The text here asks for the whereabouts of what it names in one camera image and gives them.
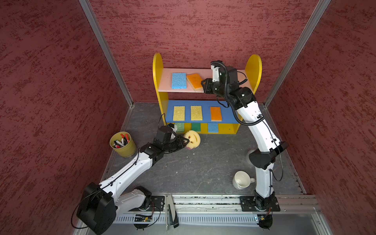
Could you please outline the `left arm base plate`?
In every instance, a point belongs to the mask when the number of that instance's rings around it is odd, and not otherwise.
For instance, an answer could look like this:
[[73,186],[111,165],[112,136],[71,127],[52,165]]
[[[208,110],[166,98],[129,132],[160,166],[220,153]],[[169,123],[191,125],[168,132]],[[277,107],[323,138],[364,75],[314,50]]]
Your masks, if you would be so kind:
[[144,202],[138,209],[140,211],[151,212],[157,207],[163,211],[164,205],[165,205],[165,196],[151,195],[151,196],[146,196]]

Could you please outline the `green cellulose sponge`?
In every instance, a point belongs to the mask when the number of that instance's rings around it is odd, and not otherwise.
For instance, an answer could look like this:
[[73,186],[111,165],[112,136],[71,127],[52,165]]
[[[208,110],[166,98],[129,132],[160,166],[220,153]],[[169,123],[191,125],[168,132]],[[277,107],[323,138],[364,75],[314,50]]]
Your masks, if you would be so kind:
[[175,126],[176,126],[176,132],[184,133],[184,131],[185,131],[185,124],[184,123],[178,122],[178,123],[175,123]]

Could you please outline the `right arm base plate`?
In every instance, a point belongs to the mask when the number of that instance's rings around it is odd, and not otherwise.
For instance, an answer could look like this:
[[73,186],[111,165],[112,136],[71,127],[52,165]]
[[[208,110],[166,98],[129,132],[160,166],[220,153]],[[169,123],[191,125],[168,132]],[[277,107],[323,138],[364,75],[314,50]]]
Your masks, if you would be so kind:
[[278,200],[275,195],[268,198],[261,196],[240,196],[240,206],[243,212],[280,212]]

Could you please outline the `smiley face yellow sponge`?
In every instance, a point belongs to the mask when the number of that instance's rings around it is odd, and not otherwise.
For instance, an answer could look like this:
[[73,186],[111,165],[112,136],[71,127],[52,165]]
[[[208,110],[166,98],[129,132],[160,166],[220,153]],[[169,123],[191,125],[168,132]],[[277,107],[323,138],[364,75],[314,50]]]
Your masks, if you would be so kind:
[[201,138],[199,134],[193,130],[190,130],[187,133],[185,133],[184,138],[189,140],[189,142],[186,145],[186,148],[188,149],[197,148],[201,143]]

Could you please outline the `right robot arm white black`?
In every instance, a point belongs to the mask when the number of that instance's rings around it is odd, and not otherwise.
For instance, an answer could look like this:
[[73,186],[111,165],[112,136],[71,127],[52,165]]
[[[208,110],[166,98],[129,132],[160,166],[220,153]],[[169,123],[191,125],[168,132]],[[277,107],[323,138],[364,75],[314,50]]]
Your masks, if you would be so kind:
[[276,158],[287,149],[273,133],[253,91],[242,87],[237,69],[225,66],[221,61],[211,62],[212,77],[201,82],[204,93],[224,98],[231,108],[235,120],[247,126],[257,142],[257,149],[248,158],[256,170],[254,206],[259,211],[272,208],[275,198],[273,188],[273,167]]

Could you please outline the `tan sponge green scrub back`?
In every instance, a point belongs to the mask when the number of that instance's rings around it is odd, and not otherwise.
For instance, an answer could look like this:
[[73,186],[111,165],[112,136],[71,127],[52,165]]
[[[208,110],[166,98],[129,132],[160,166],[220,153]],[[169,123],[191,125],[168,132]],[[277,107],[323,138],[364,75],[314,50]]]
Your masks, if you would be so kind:
[[192,123],[191,130],[196,132],[201,132],[201,124],[200,123]]

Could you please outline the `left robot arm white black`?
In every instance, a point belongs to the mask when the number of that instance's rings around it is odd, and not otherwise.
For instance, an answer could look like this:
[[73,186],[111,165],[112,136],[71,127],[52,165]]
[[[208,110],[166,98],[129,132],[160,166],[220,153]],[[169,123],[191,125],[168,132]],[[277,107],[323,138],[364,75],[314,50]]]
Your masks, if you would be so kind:
[[176,126],[172,123],[158,128],[153,142],[139,148],[137,156],[126,166],[107,180],[99,184],[90,183],[84,189],[73,213],[87,228],[101,235],[113,224],[118,213],[151,207],[152,194],[143,187],[135,188],[126,195],[122,193],[166,154],[200,145],[201,138],[197,132],[191,130],[178,135],[175,130]]

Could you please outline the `blue sponge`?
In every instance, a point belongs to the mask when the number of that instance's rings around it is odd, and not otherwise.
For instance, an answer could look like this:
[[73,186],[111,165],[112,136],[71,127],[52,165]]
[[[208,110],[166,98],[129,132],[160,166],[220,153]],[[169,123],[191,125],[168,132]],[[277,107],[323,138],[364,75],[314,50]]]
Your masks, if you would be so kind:
[[219,126],[217,123],[209,123],[208,124],[208,133],[218,133]]
[[186,73],[172,73],[171,88],[174,90],[187,88]]

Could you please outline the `yellow cellulose sponge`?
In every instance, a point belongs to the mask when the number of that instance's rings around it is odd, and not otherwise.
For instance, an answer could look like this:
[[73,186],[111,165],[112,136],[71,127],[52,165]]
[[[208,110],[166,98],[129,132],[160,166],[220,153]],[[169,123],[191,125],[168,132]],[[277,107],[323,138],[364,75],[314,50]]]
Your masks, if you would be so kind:
[[173,121],[185,121],[185,106],[173,107]]
[[191,121],[202,121],[202,106],[191,106]]

